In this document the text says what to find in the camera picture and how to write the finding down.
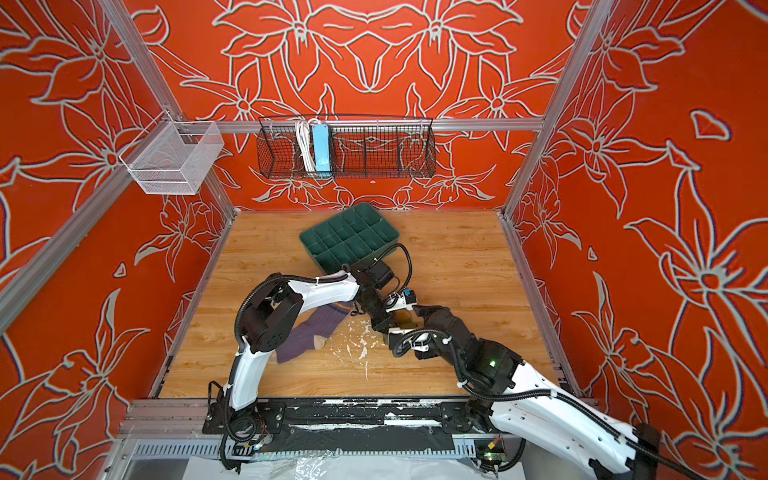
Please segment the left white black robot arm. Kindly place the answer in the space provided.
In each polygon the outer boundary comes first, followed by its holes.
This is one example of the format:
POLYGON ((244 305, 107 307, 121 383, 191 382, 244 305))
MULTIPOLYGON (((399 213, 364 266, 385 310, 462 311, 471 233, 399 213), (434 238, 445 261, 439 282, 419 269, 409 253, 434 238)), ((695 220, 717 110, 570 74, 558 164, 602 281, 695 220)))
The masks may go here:
POLYGON ((274 273, 257 285, 239 307, 234 334, 237 351, 224 385, 208 384, 203 432, 245 444, 269 433, 256 402, 259 386, 273 352, 289 338, 298 317, 336 303, 351 303, 368 315, 371 328, 388 332, 395 313, 411 310, 416 293, 403 284, 389 294, 384 288, 394 273, 376 258, 368 265, 346 265, 335 273, 303 277, 274 273))

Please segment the purple striped sock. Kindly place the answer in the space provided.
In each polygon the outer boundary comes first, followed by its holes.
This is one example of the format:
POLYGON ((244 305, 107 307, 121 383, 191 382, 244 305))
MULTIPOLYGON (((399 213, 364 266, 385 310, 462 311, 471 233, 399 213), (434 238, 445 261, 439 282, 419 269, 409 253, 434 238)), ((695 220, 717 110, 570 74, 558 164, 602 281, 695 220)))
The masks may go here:
POLYGON ((321 349, 352 309, 352 302, 336 302, 315 309, 276 349, 277 363, 287 363, 308 351, 321 349))

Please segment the green striped sock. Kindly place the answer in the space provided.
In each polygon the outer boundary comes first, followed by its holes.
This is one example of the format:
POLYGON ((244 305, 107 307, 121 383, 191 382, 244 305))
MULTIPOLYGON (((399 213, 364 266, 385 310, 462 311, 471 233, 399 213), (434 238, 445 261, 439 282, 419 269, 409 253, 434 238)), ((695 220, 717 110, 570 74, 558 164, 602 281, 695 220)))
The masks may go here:
POLYGON ((397 328, 415 329, 419 327, 417 318, 414 316, 412 311, 407 309, 394 311, 393 319, 397 328))

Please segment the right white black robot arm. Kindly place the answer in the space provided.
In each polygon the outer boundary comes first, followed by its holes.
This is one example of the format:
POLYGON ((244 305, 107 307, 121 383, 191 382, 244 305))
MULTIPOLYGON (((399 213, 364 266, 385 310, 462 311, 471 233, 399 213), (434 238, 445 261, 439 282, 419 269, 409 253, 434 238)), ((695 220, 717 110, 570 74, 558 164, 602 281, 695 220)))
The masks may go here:
POLYGON ((660 434, 650 425, 632 426, 599 412, 513 350, 476 337, 446 307, 417 305, 413 310, 423 324, 389 328, 392 354, 444 359, 458 387, 479 401, 479 416, 495 430, 535 444, 594 479, 653 479, 659 467, 698 478, 660 454, 660 434))

